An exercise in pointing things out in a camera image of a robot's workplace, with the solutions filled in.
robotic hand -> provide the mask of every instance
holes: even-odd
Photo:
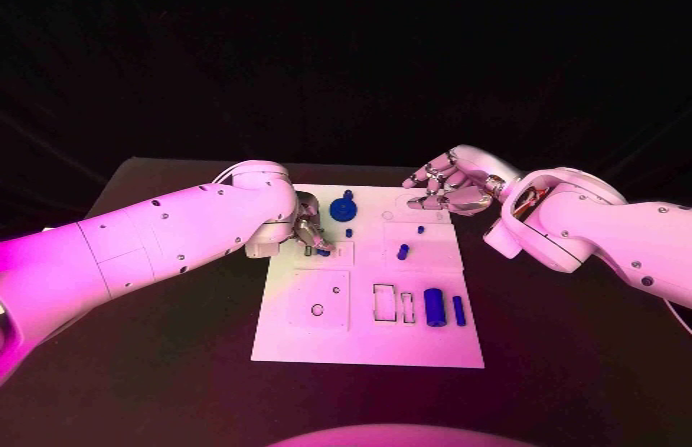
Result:
[[[567,167],[523,173],[480,149],[460,145],[404,181],[427,181],[414,209],[483,211],[496,199],[500,218],[484,241],[507,257],[522,250],[571,273],[597,255],[633,287],[692,308],[691,208],[666,202],[629,204],[593,175]]]
[[[209,184],[0,243],[0,384],[99,304],[244,245],[248,257],[275,255],[290,238],[333,249],[314,196],[281,165],[247,161]]]

black background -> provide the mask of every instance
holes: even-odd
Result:
[[[691,203],[691,0],[1,0],[0,233],[131,156],[418,166],[476,145]]]

table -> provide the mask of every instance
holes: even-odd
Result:
[[[228,165],[130,159],[89,216]],[[412,170],[285,166],[317,184],[395,186]],[[505,259],[482,239],[496,216],[454,219],[486,369],[251,362],[268,260],[238,252],[98,307],[36,349],[0,389],[3,444],[261,446],[409,423],[538,445],[689,445],[692,339],[663,302],[597,259],[572,275]]]

